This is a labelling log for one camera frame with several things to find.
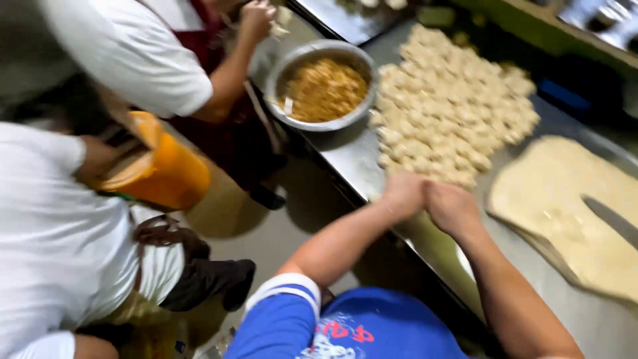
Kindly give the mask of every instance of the brown apron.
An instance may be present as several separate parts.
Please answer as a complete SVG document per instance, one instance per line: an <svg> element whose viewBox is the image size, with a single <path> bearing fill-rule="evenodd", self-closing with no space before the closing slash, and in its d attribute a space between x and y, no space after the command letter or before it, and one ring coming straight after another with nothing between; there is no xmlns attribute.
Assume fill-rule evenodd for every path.
<svg viewBox="0 0 638 359"><path fill-rule="evenodd" d="M175 31L184 47L193 51L207 74L222 62L225 51L221 17L202 0L191 0L202 19L201 31ZM250 191L267 179L281 163L279 144L272 123L266 118L252 85L220 124L195 118L174 117L168 122L223 169L242 189Z"/></svg>

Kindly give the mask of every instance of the knife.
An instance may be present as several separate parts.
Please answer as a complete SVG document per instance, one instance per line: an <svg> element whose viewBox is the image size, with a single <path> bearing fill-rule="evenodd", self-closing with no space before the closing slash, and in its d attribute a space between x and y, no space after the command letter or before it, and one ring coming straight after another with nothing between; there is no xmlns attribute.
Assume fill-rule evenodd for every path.
<svg viewBox="0 0 638 359"><path fill-rule="evenodd" d="M636 226L594 198L584 195L582 196L582 201L596 216L605 221L634 248L638 249L638 228Z"/></svg>

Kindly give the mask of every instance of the orange bucket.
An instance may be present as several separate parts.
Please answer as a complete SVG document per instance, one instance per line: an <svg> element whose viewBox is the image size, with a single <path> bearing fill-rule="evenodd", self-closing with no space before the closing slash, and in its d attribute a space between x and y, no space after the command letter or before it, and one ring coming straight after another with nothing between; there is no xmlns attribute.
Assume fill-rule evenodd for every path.
<svg viewBox="0 0 638 359"><path fill-rule="evenodd" d="M185 210L204 198L211 174L202 157L164 131L148 112L131 111L150 152L104 181L100 190L122 192L176 210Z"/></svg>

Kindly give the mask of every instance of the stainless steel bowl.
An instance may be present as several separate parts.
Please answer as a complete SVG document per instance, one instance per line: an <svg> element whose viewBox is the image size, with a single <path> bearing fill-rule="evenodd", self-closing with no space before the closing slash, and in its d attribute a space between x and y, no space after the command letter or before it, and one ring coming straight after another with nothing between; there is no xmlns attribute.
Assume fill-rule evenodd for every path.
<svg viewBox="0 0 638 359"><path fill-rule="evenodd" d="M322 123L307 123L286 116L277 99L285 95L297 69L322 58L345 63L358 71L368 84L366 97L351 113ZM360 48L337 40L317 40L294 48L278 64L266 79L265 102L269 110L282 122L305 131L327 132L339 130L365 118L375 102L379 74L375 62Z"/></svg>

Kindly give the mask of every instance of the man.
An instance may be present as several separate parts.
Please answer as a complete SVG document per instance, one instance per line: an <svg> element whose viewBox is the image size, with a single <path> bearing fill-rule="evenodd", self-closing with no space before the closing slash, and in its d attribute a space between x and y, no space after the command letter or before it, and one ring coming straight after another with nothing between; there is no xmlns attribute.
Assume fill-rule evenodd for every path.
<svg viewBox="0 0 638 359"><path fill-rule="evenodd" d="M117 358L75 330L121 320L130 300L185 311L224 292L226 310L243 304L253 262L208 261L192 232L164 245L181 231L134 231L160 213L86 185L117 158L97 138L0 123L0 153L0 358ZM140 253L134 240L160 246Z"/></svg>
<svg viewBox="0 0 638 359"><path fill-rule="evenodd" d="M260 186L260 182L281 167L284 158L274 153L274 131L255 112L245 91L250 59L256 46L268 37L276 9L268 0L254 0L243 6L234 50L226 55L222 39L225 25L219 14L239 2L9 0L4 7L8 7L7 12L27 7L37 12L35 20L28 24L43 17L70 59L91 78L125 102L168 119L240 187L253 192L260 203L276 209L283 205L283 199ZM6 18L12 33L34 32L26 23L16 26L10 21L10 14ZM27 45L9 42L11 47L6 52L12 54L13 48L29 47L29 41L44 42L38 34L21 42ZM46 62L28 49L18 53L23 52L36 57L36 64ZM47 64L47 68L73 68L67 63L69 58L58 61L58 51L49 52L56 55L50 57L56 62ZM33 80L37 73L44 72L43 67L27 66L22 73L30 76L17 80ZM15 71L10 68L6 72L0 68L0 75L15 80ZM29 93L30 87L22 89L22 82L19 84L22 92ZM13 97L6 95L5 102Z"/></svg>
<svg viewBox="0 0 638 359"><path fill-rule="evenodd" d="M463 249L488 325L512 358L583 358L573 338L481 224L468 192L417 174L389 178L383 197L301 246L246 304L226 359L467 358L445 325L411 296L357 288L320 310L335 283L375 239L427 210Z"/></svg>

